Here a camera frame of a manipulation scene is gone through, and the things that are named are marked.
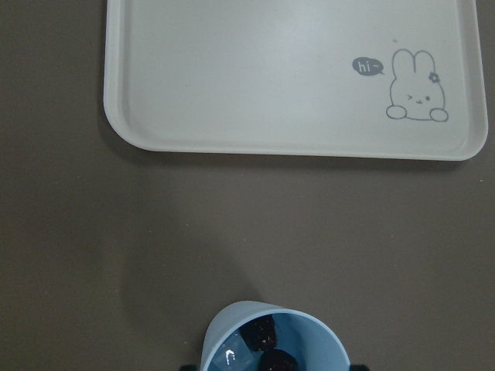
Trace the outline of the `dark red cherries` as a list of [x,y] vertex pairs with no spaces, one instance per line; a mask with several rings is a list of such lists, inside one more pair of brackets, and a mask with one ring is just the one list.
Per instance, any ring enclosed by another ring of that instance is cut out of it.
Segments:
[[240,334],[248,349],[260,354],[256,370],[299,370],[299,363],[296,358],[285,350],[277,348],[278,337],[272,315],[264,315],[246,322],[240,327]]

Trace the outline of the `cream rabbit serving tray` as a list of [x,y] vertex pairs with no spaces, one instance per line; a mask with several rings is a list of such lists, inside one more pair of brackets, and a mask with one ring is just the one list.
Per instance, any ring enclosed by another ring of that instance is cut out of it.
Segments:
[[467,160],[476,4],[109,1],[104,110],[149,151]]

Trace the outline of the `light blue plastic cup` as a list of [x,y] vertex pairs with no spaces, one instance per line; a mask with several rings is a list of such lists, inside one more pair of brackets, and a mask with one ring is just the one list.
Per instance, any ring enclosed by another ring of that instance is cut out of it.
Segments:
[[278,349],[294,356],[299,370],[348,370],[350,360],[341,341],[319,319],[301,311],[259,301],[239,301],[212,320],[203,342],[201,370],[256,370],[259,353],[245,345],[240,327],[250,320],[272,315]]

